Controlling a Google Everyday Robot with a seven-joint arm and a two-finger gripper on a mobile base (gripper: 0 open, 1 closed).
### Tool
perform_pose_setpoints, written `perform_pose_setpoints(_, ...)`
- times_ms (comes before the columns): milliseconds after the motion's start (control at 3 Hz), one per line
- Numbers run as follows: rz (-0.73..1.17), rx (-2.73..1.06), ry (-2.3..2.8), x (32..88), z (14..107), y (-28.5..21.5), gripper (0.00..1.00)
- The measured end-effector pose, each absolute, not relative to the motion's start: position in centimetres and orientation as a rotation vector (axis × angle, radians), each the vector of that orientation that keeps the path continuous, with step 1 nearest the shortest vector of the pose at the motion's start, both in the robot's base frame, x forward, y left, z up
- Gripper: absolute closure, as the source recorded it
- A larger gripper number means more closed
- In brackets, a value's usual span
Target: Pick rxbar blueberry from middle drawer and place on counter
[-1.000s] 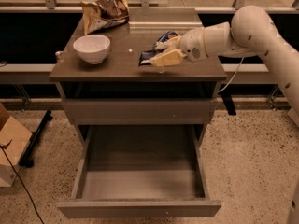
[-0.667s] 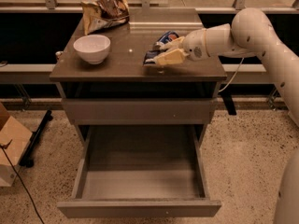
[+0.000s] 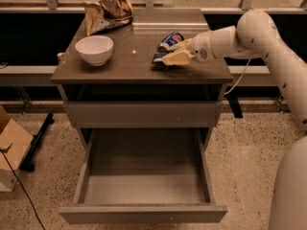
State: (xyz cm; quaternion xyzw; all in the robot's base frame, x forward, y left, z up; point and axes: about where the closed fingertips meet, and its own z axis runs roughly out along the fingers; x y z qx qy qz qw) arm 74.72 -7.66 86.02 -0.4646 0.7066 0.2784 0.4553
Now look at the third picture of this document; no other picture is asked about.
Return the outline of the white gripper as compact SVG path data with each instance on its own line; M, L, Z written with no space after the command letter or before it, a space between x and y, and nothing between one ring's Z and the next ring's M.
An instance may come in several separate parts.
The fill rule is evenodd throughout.
M180 41L170 47L162 62L165 65L188 65L192 59L199 63L211 61L215 58L211 38L212 33L208 31Z

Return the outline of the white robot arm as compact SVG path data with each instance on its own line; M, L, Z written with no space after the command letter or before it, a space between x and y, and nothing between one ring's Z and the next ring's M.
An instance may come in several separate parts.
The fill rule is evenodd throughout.
M307 65L261 10L245 12L235 26L207 31L168 49L166 65L216 58L261 58L301 128L307 122ZM275 177L269 230L307 230L307 136L283 156Z

